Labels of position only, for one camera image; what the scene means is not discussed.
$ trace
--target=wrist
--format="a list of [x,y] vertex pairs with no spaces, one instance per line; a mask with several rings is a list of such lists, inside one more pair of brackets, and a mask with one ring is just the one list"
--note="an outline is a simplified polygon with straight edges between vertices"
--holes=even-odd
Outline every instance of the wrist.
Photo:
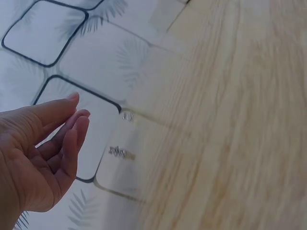
[[22,210],[14,182],[1,158],[0,152],[0,229],[12,230]]

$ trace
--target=palm leaf print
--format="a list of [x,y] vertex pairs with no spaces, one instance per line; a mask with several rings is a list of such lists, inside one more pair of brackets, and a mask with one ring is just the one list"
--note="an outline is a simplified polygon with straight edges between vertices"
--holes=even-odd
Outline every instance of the palm leaf print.
[[124,81],[133,88],[134,84],[146,77],[142,72],[142,67],[149,52],[149,44],[137,39],[127,38],[123,46],[118,48],[117,61],[118,68],[122,71]]
[[[85,0],[84,3],[80,5],[82,8],[90,8],[93,6],[92,1],[95,0]],[[104,20],[109,20],[110,16],[115,18],[117,15],[122,16],[125,13],[125,8],[128,6],[126,0],[104,0],[100,3],[97,8],[90,11],[88,20],[83,24],[83,26],[78,31],[80,36],[84,36],[87,33],[95,32],[99,26],[103,25]],[[70,38],[73,34],[76,25],[79,23],[76,17],[76,12],[71,12],[69,14],[69,20],[63,24],[60,28],[61,38]]]
[[18,56],[12,59],[2,75],[7,89],[29,105],[44,77],[44,71],[39,65]]
[[71,204],[69,205],[71,213],[68,215],[68,219],[72,222],[74,227],[68,229],[77,230],[80,227],[90,227],[91,220],[96,217],[98,207],[99,204],[95,202],[95,198],[86,198],[82,189],[80,196],[74,193]]
[[126,0],[104,0],[95,10],[94,15],[98,15],[105,20],[109,20],[116,15],[122,16],[128,7]]
[[28,229],[29,227],[29,222],[27,220],[28,216],[29,216],[29,213],[27,211],[23,212],[15,224],[15,229],[18,229],[18,230]]
[[84,19],[84,13],[81,11],[70,11],[63,24],[56,28],[59,32],[59,40],[70,39],[76,29]]

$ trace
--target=hand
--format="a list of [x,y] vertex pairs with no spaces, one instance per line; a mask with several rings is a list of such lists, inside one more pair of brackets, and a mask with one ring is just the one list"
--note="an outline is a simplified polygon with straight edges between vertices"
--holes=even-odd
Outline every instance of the hand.
[[[12,229],[21,212],[50,210],[76,178],[89,126],[76,112],[79,95],[0,113],[0,223]],[[36,148],[56,128],[52,140]]]

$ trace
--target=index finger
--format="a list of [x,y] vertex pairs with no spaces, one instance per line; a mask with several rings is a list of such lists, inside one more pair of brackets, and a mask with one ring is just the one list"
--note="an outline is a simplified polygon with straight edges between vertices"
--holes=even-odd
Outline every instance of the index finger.
[[79,94],[75,92],[67,99],[34,105],[29,107],[29,110],[39,118],[44,127],[52,122],[63,122],[70,118],[75,113],[78,103]]

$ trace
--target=wooden table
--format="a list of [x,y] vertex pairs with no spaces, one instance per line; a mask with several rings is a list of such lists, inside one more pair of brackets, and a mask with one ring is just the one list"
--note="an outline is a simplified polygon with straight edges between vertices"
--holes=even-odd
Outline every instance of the wooden table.
[[128,103],[140,229],[306,229],[307,1],[191,0],[169,33]]

